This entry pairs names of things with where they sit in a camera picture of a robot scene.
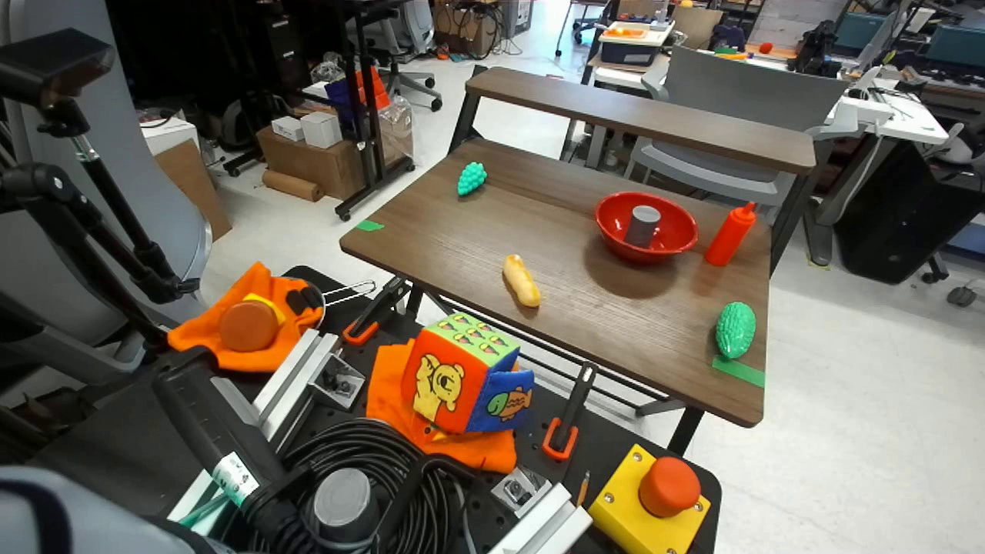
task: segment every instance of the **office chair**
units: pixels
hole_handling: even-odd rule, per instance
[[[372,51],[372,56],[384,64],[382,77],[387,79],[390,94],[417,91],[431,95],[431,112],[442,112],[445,99],[433,91],[433,74],[423,71],[401,71],[401,63],[417,56],[427,56],[433,48],[433,18],[427,0],[408,0],[401,10],[384,17],[377,24],[384,38],[384,51]]]
[[[676,48],[664,85],[657,95],[659,102],[813,134],[817,146],[823,146],[835,138],[823,134],[823,123],[843,91],[848,84],[838,79],[736,64]],[[634,176],[639,165],[644,165],[646,176],[659,172],[733,202],[756,200],[768,221],[776,219],[776,210],[797,179],[795,172],[774,172],[758,164],[646,138],[634,146],[626,176]]]

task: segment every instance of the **monitor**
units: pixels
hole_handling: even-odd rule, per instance
[[[985,69],[985,29],[939,29],[928,59],[939,64]]]
[[[848,17],[838,21],[835,48],[838,48],[838,51],[851,51],[851,53],[861,53],[864,43],[881,31],[883,21],[886,21],[886,17],[848,12]]]

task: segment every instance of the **cardboard box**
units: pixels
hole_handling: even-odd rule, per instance
[[[414,108],[408,102],[380,113],[380,143],[384,169],[405,156],[414,161]]]
[[[433,40],[450,48],[454,53],[464,53],[470,59],[488,59],[500,38],[500,17],[455,10],[454,4],[433,4]]]
[[[267,169],[313,181],[316,196],[343,200],[365,189],[361,153],[351,143],[312,147],[274,135],[272,128],[259,131],[256,143],[264,150]]]
[[[219,200],[216,181],[191,138],[160,150],[153,161],[211,221],[214,241],[234,227]]]
[[[297,176],[287,176],[287,172],[274,172],[274,169],[264,169],[262,181],[274,191],[285,191],[290,196],[301,196],[301,200],[316,200],[316,184],[313,181],[305,181],[305,179],[297,179]]]

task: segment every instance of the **wooden table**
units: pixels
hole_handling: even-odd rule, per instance
[[[455,179],[470,161],[488,164],[490,181],[460,200]],[[698,252],[728,210],[661,195],[698,219],[698,246],[669,264],[626,264],[605,246],[593,205],[629,189],[641,184],[464,143],[371,217],[382,232],[351,232],[343,251],[684,401],[672,441],[684,454],[705,411],[745,429],[765,418],[762,387],[710,371],[709,334],[728,302],[748,302],[762,334],[745,363],[768,363],[770,232],[758,227],[730,267],[709,267]],[[508,252],[520,252],[544,289],[536,314],[520,312],[502,283]]]
[[[745,164],[752,161],[765,169],[795,172],[797,181],[774,221],[770,270],[779,264],[819,179],[817,147],[808,134],[502,69],[483,71],[464,84],[464,106],[450,150],[473,135],[470,123],[480,99],[500,99],[616,134],[691,146],[709,153],[736,156]]]

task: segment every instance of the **gray floor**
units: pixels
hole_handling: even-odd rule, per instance
[[[493,64],[536,74],[578,74],[585,53],[554,63],[565,4],[539,4],[536,24]],[[442,113],[417,112],[420,172],[450,146],[470,64],[423,63],[446,95]],[[558,156],[567,121],[490,106],[480,134]],[[366,219],[405,184],[365,205]],[[216,298],[251,263],[274,270],[313,264],[344,283],[384,278],[338,252],[337,200],[301,202],[259,189],[259,172],[225,181],[234,232],[216,243],[203,297]],[[981,278],[959,263],[952,283]],[[691,460],[725,482],[718,551],[810,554],[980,554],[985,551],[985,302],[959,312],[948,286],[881,286],[817,267],[795,238],[770,289],[768,418],[736,429],[705,418]],[[679,416],[616,421],[664,444]]]

